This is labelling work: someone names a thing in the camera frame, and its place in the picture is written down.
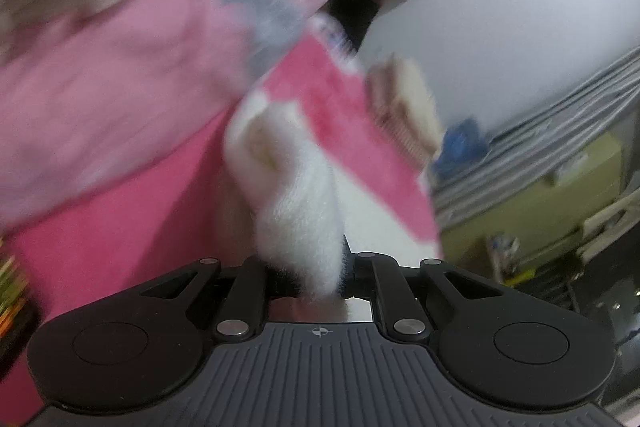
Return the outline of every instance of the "ribbed surface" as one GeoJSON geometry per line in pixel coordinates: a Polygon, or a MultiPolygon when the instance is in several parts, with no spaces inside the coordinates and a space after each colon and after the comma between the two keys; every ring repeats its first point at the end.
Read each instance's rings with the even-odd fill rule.
{"type": "Polygon", "coordinates": [[[607,427],[594,406],[523,415],[463,394],[428,352],[393,344],[373,324],[269,324],[253,341],[218,347],[190,386],[121,416],[48,409],[33,427],[607,427]]]}

